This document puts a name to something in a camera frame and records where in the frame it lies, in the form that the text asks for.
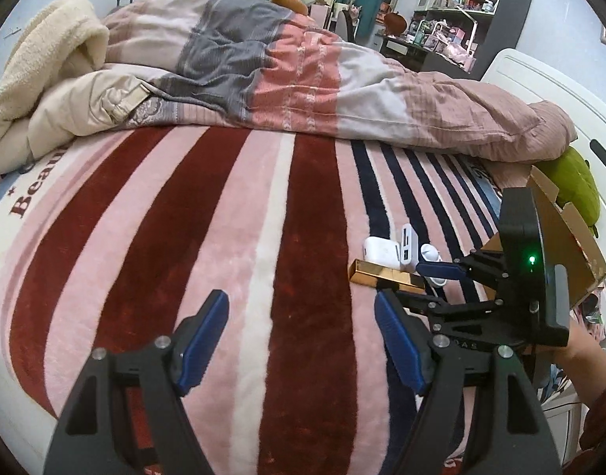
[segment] green plush toy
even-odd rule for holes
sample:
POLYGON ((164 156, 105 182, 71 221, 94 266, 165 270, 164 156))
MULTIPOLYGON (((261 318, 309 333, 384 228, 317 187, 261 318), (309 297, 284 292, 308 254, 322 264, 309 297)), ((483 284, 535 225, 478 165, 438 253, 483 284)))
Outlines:
POLYGON ((596 182, 589 170, 589 164, 574 148, 569 147, 558 159, 536 163, 558 187, 556 203, 563 207, 567 202, 574 204, 592 233, 600 217, 600 196, 596 182))

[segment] desk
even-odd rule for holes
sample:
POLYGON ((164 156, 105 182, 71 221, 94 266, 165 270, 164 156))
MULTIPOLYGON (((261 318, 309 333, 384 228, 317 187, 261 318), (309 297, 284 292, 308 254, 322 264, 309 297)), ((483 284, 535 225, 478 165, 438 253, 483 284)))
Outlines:
POLYGON ((406 69, 420 72, 426 56, 432 52, 399 37, 383 36, 380 53, 389 59, 395 59, 406 69))
POLYGON ((389 59, 395 59, 411 71, 439 71, 452 78, 472 78, 460 65, 441 53, 427 50, 399 37, 383 36, 380 53, 389 59))

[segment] red sleeve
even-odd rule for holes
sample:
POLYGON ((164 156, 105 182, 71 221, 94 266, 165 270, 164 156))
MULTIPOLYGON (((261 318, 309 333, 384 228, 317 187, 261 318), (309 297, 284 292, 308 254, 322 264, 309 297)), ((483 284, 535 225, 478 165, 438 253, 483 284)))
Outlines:
POLYGON ((577 475, 581 467, 596 455, 596 447, 606 435, 606 390, 587 413, 580 446, 583 451, 565 466, 564 475, 577 475))

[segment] bookshelf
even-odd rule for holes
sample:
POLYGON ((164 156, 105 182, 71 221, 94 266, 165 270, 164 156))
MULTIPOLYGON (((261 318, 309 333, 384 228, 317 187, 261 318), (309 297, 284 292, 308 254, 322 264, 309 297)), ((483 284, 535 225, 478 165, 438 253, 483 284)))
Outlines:
POLYGON ((420 0, 413 15, 413 20, 440 21, 445 19, 451 27, 464 30, 462 47, 466 49, 467 39, 472 35, 474 21, 476 34, 473 40, 477 43, 475 66, 465 72, 451 64, 435 52, 428 53, 420 71, 440 71, 453 78, 471 78, 480 80, 496 54, 506 48, 516 48, 516 43, 526 22, 527 12, 532 0, 490 0, 494 5, 490 12, 484 12, 485 0, 473 0, 474 4, 464 5, 467 0, 420 0), (462 4, 464 15, 457 5, 462 4))

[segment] metal screw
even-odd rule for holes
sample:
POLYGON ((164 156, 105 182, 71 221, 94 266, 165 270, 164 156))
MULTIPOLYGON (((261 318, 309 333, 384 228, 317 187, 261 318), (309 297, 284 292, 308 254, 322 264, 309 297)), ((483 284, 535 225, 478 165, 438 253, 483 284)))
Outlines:
POLYGON ((155 338, 155 341, 153 341, 153 344, 155 344, 156 348, 164 350, 171 344, 171 338, 169 338, 169 336, 158 336, 158 338, 155 338))
POLYGON ((512 351, 512 349, 507 344, 502 344, 497 349, 497 352, 504 359, 509 359, 509 358, 511 358, 514 355, 514 352, 512 351))
POLYGON ((448 339, 448 336, 444 336, 443 334, 437 334, 433 336, 433 344, 438 348, 446 348, 450 346, 451 340, 448 339))
POLYGON ((104 348, 95 348, 92 350, 92 358, 95 361, 103 360, 107 355, 107 350, 104 348))

